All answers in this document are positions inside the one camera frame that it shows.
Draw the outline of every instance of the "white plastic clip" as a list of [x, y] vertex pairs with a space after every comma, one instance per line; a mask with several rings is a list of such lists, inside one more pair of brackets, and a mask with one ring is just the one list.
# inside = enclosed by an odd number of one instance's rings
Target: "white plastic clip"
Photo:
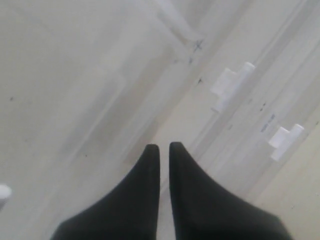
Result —
[[240, 86], [247, 81], [255, 68], [252, 63], [246, 62], [239, 72], [231, 71], [229, 68], [223, 71], [210, 89], [212, 93], [220, 97], [214, 106], [218, 112], [222, 112], [227, 107]]
[[304, 127], [299, 124], [294, 125], [291, 131], [280, 127], [268, 142], [275, 148], [271, 158], [275, 161], [279, 161], [304, 130]]
[[11, 197], [12, 190], [10, 187], [4, 184], [0, 184], [0, 210]]

